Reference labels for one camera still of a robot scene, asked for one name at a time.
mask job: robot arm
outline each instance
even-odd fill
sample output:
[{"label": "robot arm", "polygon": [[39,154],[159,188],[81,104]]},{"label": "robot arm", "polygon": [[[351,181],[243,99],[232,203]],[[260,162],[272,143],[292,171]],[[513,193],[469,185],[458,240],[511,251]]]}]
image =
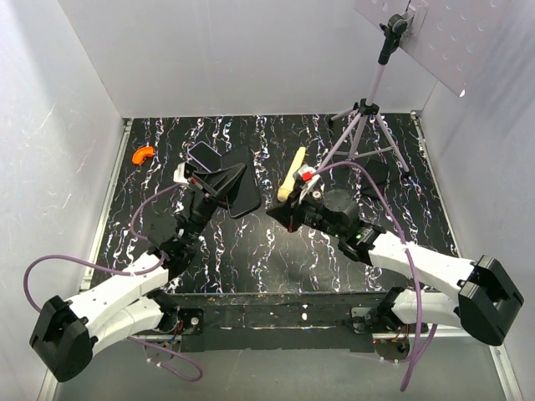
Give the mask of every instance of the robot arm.
[{"label": "robot arm", "polygon": [[[177,307],[160,288],[184,272],[193,259],[194,244],[217,207],[225,206],[228,192],[244,174],[238,163],[213,173],[194,171],[188,164],[177,169],[175,181],[196,192],[188,216],[165,219],[149,238],[155,246],[125,269],[131,276],[114,276],[97,287],[62,300],[48,300],[30,338],[30,345],[59,382],[79,374],[102,349],[143,330],[171,330]],[[146,274],[164,257],[162,266]]]},{"label": "robot arm", "polygon": [[[339,239],[339,249],[352,261],[381,267],[412,277],[405,246],[398,236],[359,219],[359,207],[344,190],[309,194],[304,182],[306,165],[296,173],[297,182],[288,199],[267,211],[288,231],[301,225]],[[423,321],[462,327],[489,345],[501,345],[523,304],[517,287],[499,261],[482,256],[472,261],[442,255],[408,243],[420,282],[438,292],[422,294]],[[363,323],[374,331],[395,330],[416,322],[415,292],[393,288]]]}]

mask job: smartphone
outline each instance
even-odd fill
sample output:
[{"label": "smartphone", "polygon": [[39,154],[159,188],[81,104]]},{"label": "smartphone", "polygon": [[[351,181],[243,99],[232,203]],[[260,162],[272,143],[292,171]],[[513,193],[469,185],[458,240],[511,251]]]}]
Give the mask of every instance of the smartphone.
[{"label": "smartphone", "polygon": [[246,169],[240,182],[227,196],[228,212],[233,219],[243,217],[262,205],[262,198],[257,185],[257,173],[254,170],[254,159],[248,146],[241,146],[231,150],[221,157],[222,169],[237,163],[243,163]]},{"label": "smartphone", "polygon": [[187,154],[195,163],[209,173],[221,169],[221,155],[206,142],[197,142],[188,150]]}]

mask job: black tabletop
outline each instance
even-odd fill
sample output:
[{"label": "black tabletop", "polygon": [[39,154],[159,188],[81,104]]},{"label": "black tabletop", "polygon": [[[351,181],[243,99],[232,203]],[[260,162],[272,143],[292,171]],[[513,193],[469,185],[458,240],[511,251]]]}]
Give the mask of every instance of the black tabletop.
[{"label": "black tabletop", "polygon": [[[402,169],[391,152],[373,156],[390,167],[386,198],[407,238],[433,250],[455,255],[436,185],[409,114],[387,114],[385,120],[399,143],[412,176],[402,180]],[[248,145],[254,152],[262,207],[233,220],[220,209],[202,234],[196,258],[188,270],[169,286],[170,292],[347,292],[388,290],[405,285],[406,279],[378,267],[347,259],[337,240],[307,227],[286,232],[265,214],[277,202],[295,152],[307,148],[305,161],[318,165],[342,134],[348,120],[329,129],[325,115],[224,116],[203,118],[135,119],[105,227],[98,263],[123,269],[146,250],[147,245],[129,232],[130,219],[139,204],[173,184],[173,172],[187,159],[196,142],[207,142],[220,154]],[[154,159],[133,165],[131,157],[141,146],[156,149]],[[361,153],[385,147],[377,124],[368,124],[359,146]],[[366,159],[359,160],[364,164]],[[324,191],[348,190],[358,201],[362,219],[393,230],[385,210],[376,200],[361,197],[360,173],[339,168],[324,175]],[[180,213],[184,190],[147,206],[136,226],[143,231],[157,213]],[[107,275],[95,272],[93,285]]]}]

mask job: tripod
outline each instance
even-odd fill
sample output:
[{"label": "tripod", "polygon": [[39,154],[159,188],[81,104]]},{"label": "tripod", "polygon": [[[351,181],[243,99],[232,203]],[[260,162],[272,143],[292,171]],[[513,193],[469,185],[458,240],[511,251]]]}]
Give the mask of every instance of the tripod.
[{"label": "tripod", "polygon": [[[401,17],[399,14],[396,14],[390,18],[387,26],[381,24],[380,27],[385,32],[385,43],[383,44],[383,48],[379,56],[379,66],[377,68],[377,72],[375,73],[374,81],[372,82],[371,88],[369,90],[369,96],[367,98],[361,99],[359,103],[355,103],[352,108],[347,109],[340,114],[336,114],[334,117],[331,117],[329,119],[329,127],[332,128],[333,121],[335,121],[336,119],[341,119],[347,114],[356,113],[354,119],[351,121],[348,128],[346,128],[342,136],[340,136],[340,138],[338,139],[338,142],[336,142],[334,147],[329,151],[325,159],[322,161],[321,165],[319,165],[319,169],[324,168],[331,161],[334,155],[347,155],[348,159],[358,159],[359,157],[393,151],[403,167],[403,170],[405,172],[404,176],[409,175],[409,166],[405,163],[405,160],[403,159],[403,156],[400,153],[400,149],[394,142],[394,139],[392,138],[389,129],[386,127],[386,124],[383,121],[383,118],[381,117],[381,114],[379,114],[379,106],[374,103],[375,95],[377,94],[377,88],[379,87],[381,78],[383,77],[383,72],[385,71],[385,66],[390,59],[390,55],[400,46],[401,37],[409,27],[409,22],[403,17]],[[359,147],[360,138],[362,137],[364,127],[366,126],[366,121],[372,116],[374,116],[375,120],[379,123],[381,131],[385,135],[390,146],[359,155],[357,153],[357,148]],[[351,148],[349,149],[349,152],[338,152],[339,147],[343,144],[345,139],[350,136],[351,131],[356,125],[358,125],[357,130],[355,131],[354,137],[352,137]]]}]

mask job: orange toy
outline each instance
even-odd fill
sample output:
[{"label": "orange toy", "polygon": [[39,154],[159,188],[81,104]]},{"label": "orange toy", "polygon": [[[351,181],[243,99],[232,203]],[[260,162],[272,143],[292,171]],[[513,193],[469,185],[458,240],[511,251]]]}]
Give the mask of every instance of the orange toy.
[{"label": "orange toy", "polygon": [[139,148],[132,156],[132,163],[142,165],[147,157],[154,157],[154,154],[154,148],[152,146]]}]

